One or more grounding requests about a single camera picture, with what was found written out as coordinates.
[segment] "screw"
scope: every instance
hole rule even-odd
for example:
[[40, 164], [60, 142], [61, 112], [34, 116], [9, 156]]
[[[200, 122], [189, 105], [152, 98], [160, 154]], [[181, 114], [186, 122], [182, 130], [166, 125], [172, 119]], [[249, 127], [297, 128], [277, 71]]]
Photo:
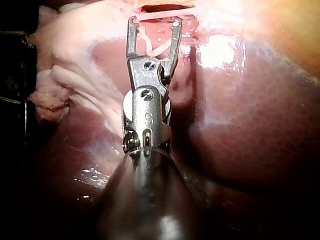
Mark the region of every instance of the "screw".
[[152, 93], [152, 91], [148, 89], [143, 90], [140, 96], [144, 101], [150, 101], [151, 99], [154, 98], [154, 94]]
[[144, 69], [147, 71], [153, 71], [156, 69], [156, 63], [154, 61], [147, 61], [144, 64]]

